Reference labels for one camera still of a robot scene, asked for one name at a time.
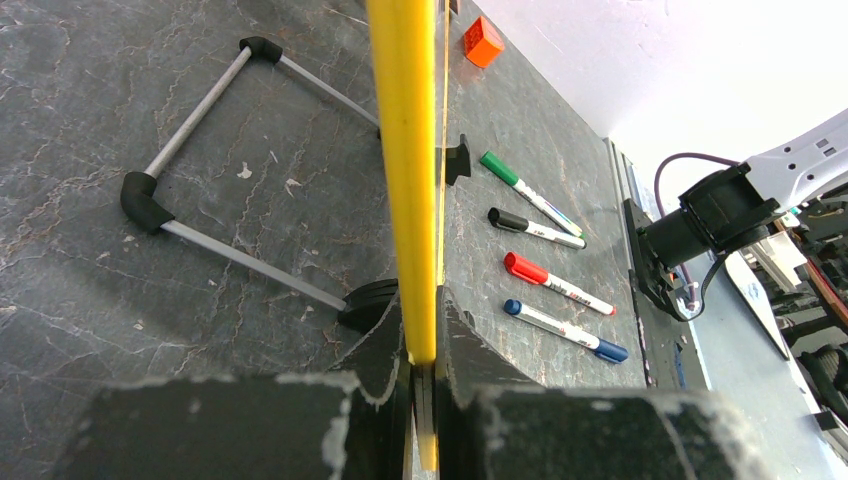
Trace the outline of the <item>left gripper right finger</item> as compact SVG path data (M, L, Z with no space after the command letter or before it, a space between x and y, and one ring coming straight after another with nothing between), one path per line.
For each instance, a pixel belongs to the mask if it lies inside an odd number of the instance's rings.
M751 428L707 392L548 388L437 291L435 410L444 479L767 479Z

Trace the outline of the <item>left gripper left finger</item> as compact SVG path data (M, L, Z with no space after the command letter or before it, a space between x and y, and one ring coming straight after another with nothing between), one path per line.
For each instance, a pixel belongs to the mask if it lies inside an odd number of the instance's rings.
M322 372L156 379L102 390L56 479L402 479L406 352L399 300Z

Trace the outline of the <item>yellow-framed whiteboard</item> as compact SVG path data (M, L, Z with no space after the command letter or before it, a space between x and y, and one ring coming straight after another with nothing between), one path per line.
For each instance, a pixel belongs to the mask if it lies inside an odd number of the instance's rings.
M437 288L444 274L445 7L442 1L366 4L415 433L425 471L438 468L434 373Z

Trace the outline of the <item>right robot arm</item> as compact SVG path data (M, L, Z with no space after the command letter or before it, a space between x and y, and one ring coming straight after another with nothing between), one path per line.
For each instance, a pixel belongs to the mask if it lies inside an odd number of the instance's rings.
M715 172L680 207L638 234L647 259L669 270L706 251L732 253L762 227L847 177L847 112L799 137Z

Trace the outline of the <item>blue whiteboard marker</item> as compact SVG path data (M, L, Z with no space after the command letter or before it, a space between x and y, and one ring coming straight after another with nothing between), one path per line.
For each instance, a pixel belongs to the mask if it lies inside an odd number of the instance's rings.
M519 300L507 299L503 304L503 310L506 314L525 323L578 344L592 351L596 357L610 363L620 364L629 358L626 348L603 340L569 322L557 320Z

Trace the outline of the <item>red whiteboard marker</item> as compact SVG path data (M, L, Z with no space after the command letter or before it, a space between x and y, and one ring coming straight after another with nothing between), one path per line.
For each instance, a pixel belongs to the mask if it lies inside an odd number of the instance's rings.
M615 306L590 295L514 252L508 252L504 256L503 264L511 275L529 284L542 285L600 314L612 316L617 312Z

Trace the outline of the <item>black whiteboard marker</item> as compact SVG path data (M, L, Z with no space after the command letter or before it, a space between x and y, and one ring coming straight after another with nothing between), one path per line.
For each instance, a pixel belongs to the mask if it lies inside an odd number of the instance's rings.
M526 218L492 207L487 213L487 218L492 226L506 231L526 233L542 238L566 247L582 250L586 248L586 242L573 236L541 224L532 222Z

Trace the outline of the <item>green whiteboard marker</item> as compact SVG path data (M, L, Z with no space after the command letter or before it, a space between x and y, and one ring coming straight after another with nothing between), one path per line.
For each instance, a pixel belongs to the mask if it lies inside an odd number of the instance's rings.
M487 151L480 158L480 163L489 171L494 173L500 180L509 185L524 197L529 203L551 219L558 227L567 234L585 239L583 230L549 201L528 186L512 169L510 169L494 153Z

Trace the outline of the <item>black whiteboard clip foot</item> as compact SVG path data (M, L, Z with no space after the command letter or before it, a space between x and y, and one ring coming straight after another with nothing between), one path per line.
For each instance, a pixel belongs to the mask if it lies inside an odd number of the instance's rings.
M471 177L470 148L465 134L459 136L459 143L445 149L445 183L454 186L460 177Z

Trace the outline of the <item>orange semicircle block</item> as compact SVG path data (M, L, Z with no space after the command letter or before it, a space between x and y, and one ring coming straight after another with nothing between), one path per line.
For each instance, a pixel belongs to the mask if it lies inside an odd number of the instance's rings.
M475 66L485 69L504 51L505 45L496 28L478 17L463 35L465 57Z

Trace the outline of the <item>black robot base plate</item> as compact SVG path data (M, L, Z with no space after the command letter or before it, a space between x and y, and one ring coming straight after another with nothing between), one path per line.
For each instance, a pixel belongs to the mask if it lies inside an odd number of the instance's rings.
M707 390L691 324L671 312L675 283L652 264L640 234L651 219L637 203L622 203L631 257L629 277L647 384L662 390Z

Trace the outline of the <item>grey whiteboard support frame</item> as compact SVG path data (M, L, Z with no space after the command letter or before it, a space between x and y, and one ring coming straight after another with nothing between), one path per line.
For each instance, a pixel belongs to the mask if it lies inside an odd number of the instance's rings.
M342 289L331 265L342 221L319 212L344 171L343 141L379 145L374 109L254 35L178 74L164 141L126 172L118 205L141 234L195 248L226 274L276 283L313 306L351 311L392 298L393 279Z

